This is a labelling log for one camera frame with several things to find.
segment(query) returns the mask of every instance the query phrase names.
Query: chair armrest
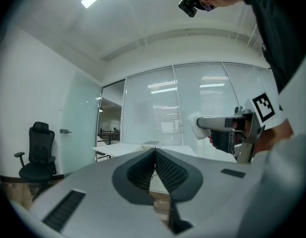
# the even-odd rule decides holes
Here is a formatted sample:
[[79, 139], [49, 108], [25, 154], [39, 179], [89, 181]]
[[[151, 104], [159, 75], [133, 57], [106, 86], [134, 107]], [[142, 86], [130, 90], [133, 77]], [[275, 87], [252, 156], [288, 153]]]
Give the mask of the chair armrest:
[[19, 153], [14, 154], [14, 156], [16, 158], [20, 158], [22, 167], [24, 167], [24, 162], [23, 162], [23, 159], [22, 159], [22, 155], [24, 155], [24, 154], [25, 154], [24, 152], [19, 152]]
[[54, 156], [51, 156], [50, 159], [49, 159], [49, 164], [55, 162], [55, 157]]
[[24, 152], [19, 152], [19, 153], [14, 154], [14, 156], [15, 156], [16, 158], [19, 158], [19, 157], [21, 157], [21, 156], [24, 155], [24, 154], [25, 154]]

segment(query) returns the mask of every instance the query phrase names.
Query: black mesh fabric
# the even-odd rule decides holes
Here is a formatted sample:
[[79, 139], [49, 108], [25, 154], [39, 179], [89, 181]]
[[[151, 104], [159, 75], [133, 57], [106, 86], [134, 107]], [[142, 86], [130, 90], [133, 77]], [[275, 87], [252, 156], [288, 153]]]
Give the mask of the black mesh fabric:
[[173, 161], [156, 153], [156, 172], [169, 193], [177, 189], [188, 178], [188, 172]]
[[154, 172], [155, 153], [152, 152], [131, 166], [127, 172], [129, 181], [136, 187], [149, 191], [151, 175]]
[[48, 124], [42, 122], [42, 126], [40, 126], [40, 122], [36, 122], [33, 127], [30, 128], [29, 136], [29, 161], [36, 164], [47, 164], [51, 157], [55, 133], [49, 130]]

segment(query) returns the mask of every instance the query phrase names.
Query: door handle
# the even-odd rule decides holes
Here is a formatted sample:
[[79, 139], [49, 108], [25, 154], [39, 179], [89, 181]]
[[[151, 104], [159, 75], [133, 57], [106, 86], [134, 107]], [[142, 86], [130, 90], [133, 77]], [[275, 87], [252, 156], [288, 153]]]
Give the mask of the door handle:
[[62, 134], [72, 133], [72, 132], [69, 131], [68, 129], [60, 129], [59, 132], [62, 133]]

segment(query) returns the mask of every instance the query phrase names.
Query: wooden floor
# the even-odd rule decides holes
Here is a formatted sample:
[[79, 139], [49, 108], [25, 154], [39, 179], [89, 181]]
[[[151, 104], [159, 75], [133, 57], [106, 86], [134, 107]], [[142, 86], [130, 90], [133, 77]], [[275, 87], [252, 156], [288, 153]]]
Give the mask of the wooden floor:
[[[53, 181], [51, 184], [56, 184], [61, 180]], [[2, 182], [2, 188], [9, 200], [13, 200], [22, 205], [28, 211], [30, 210], [33, 202], [32, 197], [39, 187], [29, 188], [29, 183], [10, 183]], [[156, 192], [150, 192], [150, 195], [155, 198], [154, 210], [159, 218], [167, 225], [169, 214], [169, 195]]]

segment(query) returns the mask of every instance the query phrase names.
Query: ceiling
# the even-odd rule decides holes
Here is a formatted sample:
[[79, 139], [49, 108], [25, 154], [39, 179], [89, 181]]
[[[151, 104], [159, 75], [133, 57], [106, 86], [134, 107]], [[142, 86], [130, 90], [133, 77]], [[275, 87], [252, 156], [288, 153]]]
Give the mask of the ceiling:
[[108, 62], [162, 39], [226, 36], [259, 52], [249, 7], [238, 3], [190, 18], [178, 8], [179, 1], [98, 0], [86, 9], [81, 0], [25, 0], [15, 21], [100, 82]]

